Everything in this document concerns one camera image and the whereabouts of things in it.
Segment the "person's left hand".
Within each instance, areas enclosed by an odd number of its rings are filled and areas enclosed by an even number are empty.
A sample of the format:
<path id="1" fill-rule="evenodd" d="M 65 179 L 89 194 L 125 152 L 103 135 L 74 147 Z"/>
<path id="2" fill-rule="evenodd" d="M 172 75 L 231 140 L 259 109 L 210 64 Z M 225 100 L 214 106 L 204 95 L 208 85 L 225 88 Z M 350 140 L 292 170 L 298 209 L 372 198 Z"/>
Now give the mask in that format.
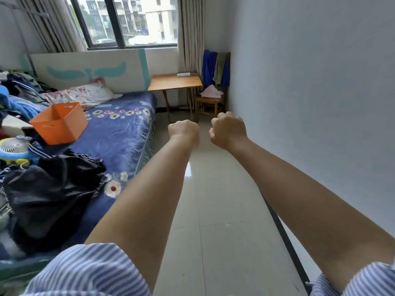
<path id="1" fill-rule="evenodd" d="M 169 124 L 168 132 L 171 141 L 181 141 L 191 149 L 196 149 L 200 144 L 199 125 L 188 119 Z"/>

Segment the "person's right hand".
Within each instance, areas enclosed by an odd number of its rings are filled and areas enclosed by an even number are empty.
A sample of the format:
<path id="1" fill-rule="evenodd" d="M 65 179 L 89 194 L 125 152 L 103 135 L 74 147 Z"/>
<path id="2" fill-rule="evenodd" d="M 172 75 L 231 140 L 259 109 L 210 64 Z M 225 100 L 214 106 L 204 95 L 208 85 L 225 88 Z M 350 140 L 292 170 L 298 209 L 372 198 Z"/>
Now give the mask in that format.
<path id="1" fill-rule="evenodd" d="M 215 130 L 216 146 L 228 152 L 248 140 L 246 127 L 242 118 L 235 116 L 232 112 L 219 113 L 211 120 L 211 128 Z"/>

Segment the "person's left forearm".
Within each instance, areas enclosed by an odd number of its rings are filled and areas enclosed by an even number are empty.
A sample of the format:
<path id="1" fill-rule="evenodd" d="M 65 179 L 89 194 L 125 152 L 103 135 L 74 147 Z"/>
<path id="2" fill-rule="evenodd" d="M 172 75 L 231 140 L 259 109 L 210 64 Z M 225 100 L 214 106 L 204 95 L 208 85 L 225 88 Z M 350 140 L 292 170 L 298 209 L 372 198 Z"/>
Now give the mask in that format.
<path id="1" fill-rule="evenodd" d="M 128 184 L 86 243 L 115 243 L 155 288 L 193 149 L 169 140 Z"/>

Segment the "person's right forearm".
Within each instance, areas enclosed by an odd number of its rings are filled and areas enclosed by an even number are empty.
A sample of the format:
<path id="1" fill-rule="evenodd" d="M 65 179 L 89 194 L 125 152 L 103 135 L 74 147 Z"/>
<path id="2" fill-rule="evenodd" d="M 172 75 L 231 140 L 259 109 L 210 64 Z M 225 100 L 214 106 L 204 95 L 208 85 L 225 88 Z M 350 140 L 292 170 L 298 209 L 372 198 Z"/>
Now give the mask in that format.
<path id="1" fill-rule="evenodd" d="M 393 264 L 395 238 L 316 180 L 249 139 L 230 153 L 335 290 L 371 263 Z"/>

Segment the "wooden chair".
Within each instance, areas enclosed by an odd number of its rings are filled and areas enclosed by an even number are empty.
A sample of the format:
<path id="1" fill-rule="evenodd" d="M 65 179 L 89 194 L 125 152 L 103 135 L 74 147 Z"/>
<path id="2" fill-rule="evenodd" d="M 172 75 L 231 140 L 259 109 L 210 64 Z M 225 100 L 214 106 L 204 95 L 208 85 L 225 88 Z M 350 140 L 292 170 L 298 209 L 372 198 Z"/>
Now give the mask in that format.
<path id="1" fill-rule="evenodd" d="M 203 72 L 201 74 L 201 80 L 203 84 Z M 203 86 L 201 89 L 198 90 L 198 92 L 195 93 L 193 96 L 193 101 L 194 101 L 194 113 L 196 116 L 196 119 L 198 119 L 199 114 L 207 114 L 212 117 L 216 117 L 219 113 L 225 112 L 227 110 L 227 97 L 228 97 L 228 88 L 222 88 L 219 86 L 215 87 L 224 92 L 222 95 L 221 99 L 213 99 L 213 98 L 204 98 L 200 96 L 200 93 L 206 89 L 207 87 Z"/>

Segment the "pink cloth on chair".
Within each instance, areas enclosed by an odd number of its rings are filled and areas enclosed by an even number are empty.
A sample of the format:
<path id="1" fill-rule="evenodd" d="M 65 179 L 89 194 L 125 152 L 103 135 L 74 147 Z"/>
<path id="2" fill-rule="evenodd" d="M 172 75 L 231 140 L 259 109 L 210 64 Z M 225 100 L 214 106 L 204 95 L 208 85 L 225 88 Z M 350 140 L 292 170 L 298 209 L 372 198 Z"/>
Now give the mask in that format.
<path id="1" fill-rule="evenodd" d="M 224 92 L 218 90 L 215 85 L 210 85 L 206 89 L 204 89 L 200 96 L 204 98 L 213 98 L 213 99 L 221 99 Z"/>

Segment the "wooden folding table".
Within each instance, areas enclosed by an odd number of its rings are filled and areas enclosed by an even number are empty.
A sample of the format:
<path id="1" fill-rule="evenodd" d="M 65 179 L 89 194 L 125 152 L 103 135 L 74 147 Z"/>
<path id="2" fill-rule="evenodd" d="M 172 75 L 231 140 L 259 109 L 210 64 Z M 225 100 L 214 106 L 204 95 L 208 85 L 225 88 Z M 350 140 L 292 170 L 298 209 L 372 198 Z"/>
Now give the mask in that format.
<path id="1" fill-rule="evenodd" d="M 203 84 L 199 74 L 190 73 L 186 76 L 178 76 L 177 74 L 163 74 L 155 75 L 151 78 L 150 84 L 147 91 L 161 91 L 165 99 L 165 107 L 167 112 L 168 124 L 171 124 L 170 116 L 170 104 L 167 97 L 168 90 L 179 90 L 186 89 L 187 91 L 187 102 L 190 111 L 191 120 L 194 120 L 193 109 L 195 107 L 193 101 L 193 92 L 199 88 L 202 88 Z"/>

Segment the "green garment on chair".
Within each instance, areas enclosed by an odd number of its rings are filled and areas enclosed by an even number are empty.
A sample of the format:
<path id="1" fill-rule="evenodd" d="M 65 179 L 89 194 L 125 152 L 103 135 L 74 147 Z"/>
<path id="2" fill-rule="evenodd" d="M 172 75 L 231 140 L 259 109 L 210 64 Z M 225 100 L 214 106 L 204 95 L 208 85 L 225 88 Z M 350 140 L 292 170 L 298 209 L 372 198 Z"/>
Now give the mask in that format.
<path id="1" fill-rule="evenodd" d="M 217 86 L 220 86 L 220 84 L 222 83 L 226 58 L 227 58 L 226 52 L 217 53 L 215 68 L 214 68 L 214 77 L 213 77 L 213 81 Z"/>

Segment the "blue garment on chair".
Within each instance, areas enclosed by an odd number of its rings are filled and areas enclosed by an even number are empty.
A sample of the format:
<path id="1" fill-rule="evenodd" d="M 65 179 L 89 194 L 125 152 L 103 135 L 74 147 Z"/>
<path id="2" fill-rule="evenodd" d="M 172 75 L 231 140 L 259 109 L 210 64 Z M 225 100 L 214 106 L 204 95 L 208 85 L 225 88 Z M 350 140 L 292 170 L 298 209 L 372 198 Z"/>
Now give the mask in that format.
<path id="1" fill-rule="evenodd" d="M 219 86 L 222 88 L 228 88 L 230 86 L 230 54 L 230 52 L 227 52 L 222 83 Z M 208 87 L 212 84 L 216 85 L 213 81 L 216 56 L 217 52 L 210 51 L 209 49 L 204 50 L 202 63 L 202 79 L 203 86 L 205 87 Z"/>

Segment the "blue floral bed sheet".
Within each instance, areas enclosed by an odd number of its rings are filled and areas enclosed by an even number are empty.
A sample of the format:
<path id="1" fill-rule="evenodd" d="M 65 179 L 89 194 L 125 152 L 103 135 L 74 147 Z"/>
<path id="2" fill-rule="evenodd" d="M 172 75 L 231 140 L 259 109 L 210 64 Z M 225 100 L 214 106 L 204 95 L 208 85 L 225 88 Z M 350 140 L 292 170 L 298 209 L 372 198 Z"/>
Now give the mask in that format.
<path id="1" fill-rule="evenodd" d="M 91 199 L 77 231 L 65 242 L 64 249 L 87 239 L 122 190 L 155 154 L 156 107 L 157 99 L 152 92 L 125 93 L 87 109 L 88 126 L 83 134 L 73 144 L 56 147 L 56 154 L 70 148 L 101 159 L 106 165 L 105 185 L 101 193 Z"/>

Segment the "beige curtain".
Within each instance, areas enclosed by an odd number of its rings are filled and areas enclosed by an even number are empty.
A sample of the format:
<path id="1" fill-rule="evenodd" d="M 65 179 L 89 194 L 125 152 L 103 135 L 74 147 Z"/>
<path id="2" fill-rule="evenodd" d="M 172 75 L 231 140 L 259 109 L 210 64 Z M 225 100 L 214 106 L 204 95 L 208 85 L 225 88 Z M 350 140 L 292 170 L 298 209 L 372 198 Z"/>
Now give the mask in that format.
<path id="1" fill-rule="evenodd" d="M 177 0 L 177 10 L 178 72 L 196 72 L 202 78 L 206 0 Z"/>
<path id="2" fill-rule="evenodd" d="M 28 14 L 48 53 L 86 52 L 71 0 L 18 0 L 24 9 L 46 14 Z"/>

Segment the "pink floral pillow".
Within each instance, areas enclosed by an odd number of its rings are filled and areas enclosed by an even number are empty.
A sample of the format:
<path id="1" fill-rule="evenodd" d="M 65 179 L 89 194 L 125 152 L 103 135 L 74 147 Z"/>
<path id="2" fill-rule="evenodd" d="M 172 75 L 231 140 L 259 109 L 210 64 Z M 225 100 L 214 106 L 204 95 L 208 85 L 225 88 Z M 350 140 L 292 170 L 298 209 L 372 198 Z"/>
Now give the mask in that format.
<path id="1" fill-rule="evenodd" d="M 41 97 L 49 104 L 80 103 L 84 110 L 94 108 L 122 96 L 123 94 L 113 93 L 106 86 L 103 77 L 97 77 L 90 84 L 41 94 Z"/>

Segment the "white headboard with teal print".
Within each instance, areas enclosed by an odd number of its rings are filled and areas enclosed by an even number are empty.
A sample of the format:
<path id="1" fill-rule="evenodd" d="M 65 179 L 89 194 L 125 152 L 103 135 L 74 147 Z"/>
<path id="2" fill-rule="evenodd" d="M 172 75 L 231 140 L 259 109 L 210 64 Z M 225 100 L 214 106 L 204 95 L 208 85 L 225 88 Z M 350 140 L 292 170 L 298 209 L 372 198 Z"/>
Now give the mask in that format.
<path id="1" fill-rule="evenodd" d="M 98 77 L 113 93 L 147 91 L 150 75 L 145 49 L 33 54 L 39 81 L 57 90 L 88 84 Z"/>

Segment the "black framed window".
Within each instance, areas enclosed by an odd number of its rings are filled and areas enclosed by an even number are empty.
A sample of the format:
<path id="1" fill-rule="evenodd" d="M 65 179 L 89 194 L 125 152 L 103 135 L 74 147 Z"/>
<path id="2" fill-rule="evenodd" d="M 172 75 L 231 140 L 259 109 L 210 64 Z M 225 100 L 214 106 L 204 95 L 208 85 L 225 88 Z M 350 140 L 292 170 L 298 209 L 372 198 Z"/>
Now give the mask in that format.
<path id="1" fill-rule="evenodd" d="M 87 50 L 175 47 L 178 0 L 66 0 Z"/>

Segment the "orange storage box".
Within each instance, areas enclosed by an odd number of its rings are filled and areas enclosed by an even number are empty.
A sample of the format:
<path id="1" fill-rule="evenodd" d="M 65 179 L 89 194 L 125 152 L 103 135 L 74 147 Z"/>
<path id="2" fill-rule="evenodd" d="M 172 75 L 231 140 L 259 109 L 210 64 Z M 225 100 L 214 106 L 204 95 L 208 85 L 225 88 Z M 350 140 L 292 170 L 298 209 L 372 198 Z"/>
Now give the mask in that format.
<path id="1" fill-rule="evenodd" d="M 48 145 L 72 144 L 88 126 L 81 104 L 52 104 L 29 123 Z"/>

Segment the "black jacket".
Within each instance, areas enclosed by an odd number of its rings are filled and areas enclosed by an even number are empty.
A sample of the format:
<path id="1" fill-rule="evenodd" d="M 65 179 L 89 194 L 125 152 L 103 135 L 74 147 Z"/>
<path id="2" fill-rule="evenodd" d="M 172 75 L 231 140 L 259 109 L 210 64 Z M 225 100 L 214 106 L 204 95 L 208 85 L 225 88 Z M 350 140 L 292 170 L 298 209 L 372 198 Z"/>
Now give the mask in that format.
<path id="1" fill-rule="evenodd" d="M 75 234 L 106 169 L 102 159 L 66 149 L 5 176 L 0 195 L 11 210 L 8 233 L 25 255 L 59 250 Z"/>

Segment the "blue striped left shirt sleeve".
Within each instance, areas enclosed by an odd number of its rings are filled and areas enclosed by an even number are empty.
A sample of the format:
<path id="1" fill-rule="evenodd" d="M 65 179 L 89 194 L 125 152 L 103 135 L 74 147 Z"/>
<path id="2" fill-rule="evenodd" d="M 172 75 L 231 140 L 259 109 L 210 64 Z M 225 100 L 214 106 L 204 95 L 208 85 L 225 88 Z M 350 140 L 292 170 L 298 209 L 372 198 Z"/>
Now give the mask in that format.
<path id="1" fill-rule="evenodd" d="M 120 247 L 114 243 L 93 243 L 62 251 L 20 296 L 152 296 L 152 293 Z"/>

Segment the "blue striped shirt sleeve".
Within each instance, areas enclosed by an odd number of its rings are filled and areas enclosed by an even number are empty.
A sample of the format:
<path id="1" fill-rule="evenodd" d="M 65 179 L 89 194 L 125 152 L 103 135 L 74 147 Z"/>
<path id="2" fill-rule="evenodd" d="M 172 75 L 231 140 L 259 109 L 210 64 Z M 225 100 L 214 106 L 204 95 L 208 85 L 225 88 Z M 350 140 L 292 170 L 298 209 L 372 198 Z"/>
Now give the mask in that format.
<path id="1" fill-rule="evenodd" d="M 120 247 L 114 243 L 93 243 L 62 251 L 20 296 L 152 296 L 152 293 Z"/>
<path id="2" fill-rule="evenodd" d="M 392 265 L 374 262 L 353 276 L 342 293 L 321 274 L 310 296 L 395 296 L 395 260 Z"/>

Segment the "pile of clothes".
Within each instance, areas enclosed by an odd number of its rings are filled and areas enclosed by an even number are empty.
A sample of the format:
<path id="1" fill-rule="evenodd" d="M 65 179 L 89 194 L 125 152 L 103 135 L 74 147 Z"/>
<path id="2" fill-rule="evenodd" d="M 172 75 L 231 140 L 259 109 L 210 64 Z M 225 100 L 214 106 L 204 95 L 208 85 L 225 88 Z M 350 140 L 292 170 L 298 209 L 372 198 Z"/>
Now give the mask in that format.
<path id="1" fill-rule="evenodd" d="M 50 105 L 43 94 L 56 91 L 28 72 L 0 66 L 0 136 L 15 137 L 30 131 L 30 121 Z"/>

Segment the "small white fan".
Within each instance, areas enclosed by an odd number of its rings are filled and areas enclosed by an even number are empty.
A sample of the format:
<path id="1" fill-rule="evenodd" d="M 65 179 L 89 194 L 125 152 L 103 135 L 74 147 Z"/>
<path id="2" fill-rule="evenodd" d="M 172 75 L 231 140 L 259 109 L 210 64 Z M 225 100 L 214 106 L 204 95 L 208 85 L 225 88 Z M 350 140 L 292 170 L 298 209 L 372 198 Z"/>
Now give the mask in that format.
<path id="1" fill-rule="evenodd" d="M 23 135 L 0 140 L 0 158 L 9 160 L 27 158 L 31 140 L 31 137 Z"/>

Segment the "blue striped right shirt sleeve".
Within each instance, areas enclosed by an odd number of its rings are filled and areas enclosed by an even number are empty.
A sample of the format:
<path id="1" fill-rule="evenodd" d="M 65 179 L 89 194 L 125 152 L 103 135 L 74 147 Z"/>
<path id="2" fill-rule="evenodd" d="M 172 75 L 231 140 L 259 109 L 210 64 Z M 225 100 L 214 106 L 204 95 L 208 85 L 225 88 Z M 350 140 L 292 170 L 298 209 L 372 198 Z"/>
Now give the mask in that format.
<path id="1" fill-rule="evenodd" d="M 353 276 L 342 293 L 321 274 L 310 296 L 395 296 L 395 260 L 392 265 L 374 262 Z"/>

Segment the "metal clothes rack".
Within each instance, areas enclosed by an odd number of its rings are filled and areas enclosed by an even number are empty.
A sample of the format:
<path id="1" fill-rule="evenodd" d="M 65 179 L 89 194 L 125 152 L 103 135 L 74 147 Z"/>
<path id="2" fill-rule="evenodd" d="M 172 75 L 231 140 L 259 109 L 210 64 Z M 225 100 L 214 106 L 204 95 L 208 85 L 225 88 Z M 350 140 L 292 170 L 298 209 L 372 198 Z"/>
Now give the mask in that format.
<path id="1" fill-rule="evenodd" d="M 17 69 L 37 76 L 33 54 L 46 53 L 31 14 L 20 0 L 0 0 L 0 67 Z"/>

